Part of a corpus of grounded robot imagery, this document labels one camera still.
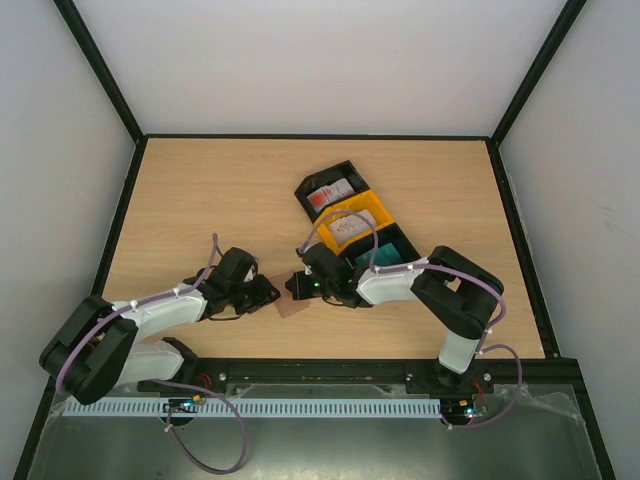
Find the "brown leather card holder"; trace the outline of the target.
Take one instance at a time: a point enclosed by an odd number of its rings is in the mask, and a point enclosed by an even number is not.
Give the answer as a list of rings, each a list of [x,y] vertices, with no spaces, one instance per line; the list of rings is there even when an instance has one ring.
[[[271,284],[280,292],[280,297],[274,302],[282,318],[291,317],[311,306],[310,300],[294,300],[292,293],[285,288],[285,282],[294,274],[293,270],[286,271],[269,278]]]

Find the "yellow bin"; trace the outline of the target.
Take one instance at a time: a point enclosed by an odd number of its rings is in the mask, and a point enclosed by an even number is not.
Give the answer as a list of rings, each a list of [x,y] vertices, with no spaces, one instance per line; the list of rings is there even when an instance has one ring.
[[[337,202],[325,209],[316,220],[317,234],[336,254],[357,240],[390,226],[394,218],[373,190]]]

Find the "black bin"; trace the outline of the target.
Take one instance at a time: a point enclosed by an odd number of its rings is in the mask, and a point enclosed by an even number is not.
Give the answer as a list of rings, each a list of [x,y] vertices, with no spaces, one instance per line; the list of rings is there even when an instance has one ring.
[[[315,222],[329,206],[368,189],[369,185],[353,163],[346,160],[305,177],[294,196],[308,218]]]
[[[409,241],[402,229],[396,224],[390,224],[377,231],[378,250],[374,264],[376,266],[393,266],[417,261],[420,253]],[[351,266],[366,268],[373,255],[374,237],[368,233],[347,246],[339,257]]]

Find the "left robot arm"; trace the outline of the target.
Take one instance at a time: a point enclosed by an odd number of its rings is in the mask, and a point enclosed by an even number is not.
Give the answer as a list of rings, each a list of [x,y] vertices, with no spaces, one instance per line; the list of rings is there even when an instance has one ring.
[[[49,341],[39,364],[58,394],[90,405],[114,388],[149,380],[170,380],[187,352],[172,340],[147,338],[179,325],[221,321],[274,303],[279,290],[261,274],[253,255],[231,248],[213,250],[206,266],[175,287],[138,300],[85,298]]]

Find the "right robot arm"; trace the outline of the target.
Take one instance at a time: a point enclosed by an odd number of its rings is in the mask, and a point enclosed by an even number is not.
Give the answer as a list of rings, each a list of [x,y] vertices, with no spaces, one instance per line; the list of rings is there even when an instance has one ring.
[[[301,256],[305,268],[285,288],[296,301],[334,299],[348,308],[419,301],[446,328],[432,382],[455,392],[471,379],[471,363],[492,326],[506,314],[504,286],[455,250],[436,247],[430,256],[391,266],[357,266],[324,244]]]

